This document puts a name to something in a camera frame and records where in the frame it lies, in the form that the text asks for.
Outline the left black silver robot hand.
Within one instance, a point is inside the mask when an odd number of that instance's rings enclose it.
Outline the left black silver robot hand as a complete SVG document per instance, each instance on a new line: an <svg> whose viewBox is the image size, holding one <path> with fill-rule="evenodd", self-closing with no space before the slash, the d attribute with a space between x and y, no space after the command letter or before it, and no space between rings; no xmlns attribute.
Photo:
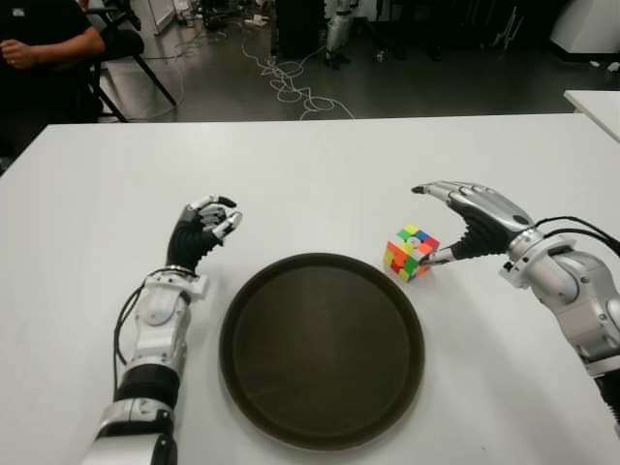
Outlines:
<svg viewBox="0 0 620 465"><path fill-rule="evenodd" d="M171 233L166 266L194 272L202 258L238 228L242 213L236 207L235 201L219 195L187 204Z"/></svg>

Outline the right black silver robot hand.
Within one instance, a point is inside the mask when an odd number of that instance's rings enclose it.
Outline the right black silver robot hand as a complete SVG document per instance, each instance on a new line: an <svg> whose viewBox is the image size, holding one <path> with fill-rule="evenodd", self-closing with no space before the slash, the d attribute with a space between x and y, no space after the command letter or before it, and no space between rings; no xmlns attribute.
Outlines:
<svg viewBox="0 0 620 465"><path fill-rule="evenodd" d="M420 184L412 192L438 199L466 225L458 241L423 257L423 266L506 254L515 238L534 227L534 221L522 208L486 186L434 181Z"/></svg>

